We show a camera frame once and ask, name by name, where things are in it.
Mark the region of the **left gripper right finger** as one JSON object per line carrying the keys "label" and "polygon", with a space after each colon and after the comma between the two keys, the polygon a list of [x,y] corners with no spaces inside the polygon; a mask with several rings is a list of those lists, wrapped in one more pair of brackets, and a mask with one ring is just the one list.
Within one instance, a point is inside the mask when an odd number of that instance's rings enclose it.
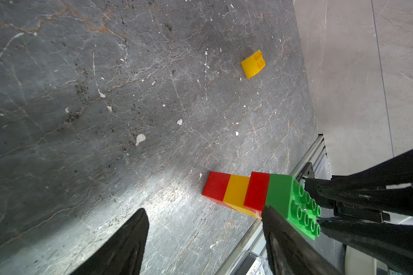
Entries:
{"label": "left gripper right finger", "polygon": [[274,275],[340,275],[273,207],[262,212],[268,264]]}

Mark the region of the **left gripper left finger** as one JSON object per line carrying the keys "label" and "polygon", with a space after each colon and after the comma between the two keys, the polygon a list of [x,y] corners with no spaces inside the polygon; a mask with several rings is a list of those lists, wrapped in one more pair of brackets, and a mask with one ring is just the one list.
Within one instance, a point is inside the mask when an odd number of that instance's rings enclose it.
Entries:
{"label": "left gripper left finger", "polygon": [[141,271],[149,219],[145,209],[138,209],[118,231],[74,275],[138,275]]}

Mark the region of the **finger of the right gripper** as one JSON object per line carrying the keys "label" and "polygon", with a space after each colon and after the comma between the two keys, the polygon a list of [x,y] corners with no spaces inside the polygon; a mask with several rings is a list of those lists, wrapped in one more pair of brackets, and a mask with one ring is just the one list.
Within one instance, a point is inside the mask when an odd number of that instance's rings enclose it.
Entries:
{"label": "finger of the right gripper", "polygon": [[413,149],[352,175],[307,178],[305,190],[318,204],[336,201],[413,217]]}
{"label": "finger of the right gripper", "polygon": [[321,218],[324,235],[359,250],[404,275],[413,275],[413,226]]}

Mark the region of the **green lego brick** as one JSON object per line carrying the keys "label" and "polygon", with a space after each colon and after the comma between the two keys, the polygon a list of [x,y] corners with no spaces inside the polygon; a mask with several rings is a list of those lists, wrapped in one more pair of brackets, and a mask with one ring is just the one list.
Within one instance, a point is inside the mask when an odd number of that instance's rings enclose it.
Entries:
{"label": "green lego brick", "polygon": [[321,235],[321,207],[291,175],[271,174],[266,206],[273,207],[296,231],[314,240]]}

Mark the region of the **long red lego brick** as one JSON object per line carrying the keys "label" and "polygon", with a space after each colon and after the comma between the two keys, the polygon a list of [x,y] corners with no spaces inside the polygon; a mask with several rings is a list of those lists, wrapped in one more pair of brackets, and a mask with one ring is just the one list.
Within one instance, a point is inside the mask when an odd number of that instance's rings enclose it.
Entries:
{"label": "long red lego brick", "polygon": [[243,205],[258,218],[261,218],[265,207],[269,181],[270,174],[268,173],[251,173]]}

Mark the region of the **small yellow lego brick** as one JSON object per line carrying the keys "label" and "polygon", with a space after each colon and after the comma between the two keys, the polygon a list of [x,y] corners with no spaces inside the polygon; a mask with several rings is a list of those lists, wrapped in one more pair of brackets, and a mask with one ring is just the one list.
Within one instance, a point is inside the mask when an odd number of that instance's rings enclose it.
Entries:
{"label": "small yellow lego brick", "polygon": [[223,202],[240,213],[259,218],[254,212],[244,206],[249,182],[250,177],[231,175]]}

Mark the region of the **small red lego brick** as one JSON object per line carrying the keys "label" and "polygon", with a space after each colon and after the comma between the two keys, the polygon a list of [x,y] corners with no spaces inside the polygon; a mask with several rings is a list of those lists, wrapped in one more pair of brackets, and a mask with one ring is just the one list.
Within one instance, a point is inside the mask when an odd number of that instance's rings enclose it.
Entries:
{"label": "small red lego brick", "polygon": [[230,177],[231,174],[210,171],[202,196],[214,201],[216,204],[231,208],[224,203]]}

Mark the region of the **yellow sloped lego brick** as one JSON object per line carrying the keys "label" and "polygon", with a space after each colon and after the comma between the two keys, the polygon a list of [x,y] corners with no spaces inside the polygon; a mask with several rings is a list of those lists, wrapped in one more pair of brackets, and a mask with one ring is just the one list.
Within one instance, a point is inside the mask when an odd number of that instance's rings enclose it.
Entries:
{"label": "yellow sloped lego brick", "polygon": [[263,53],[260,50],[253,53],[240,64],[247,79],[254,77],[266,66],[266,62],[263,59]]}

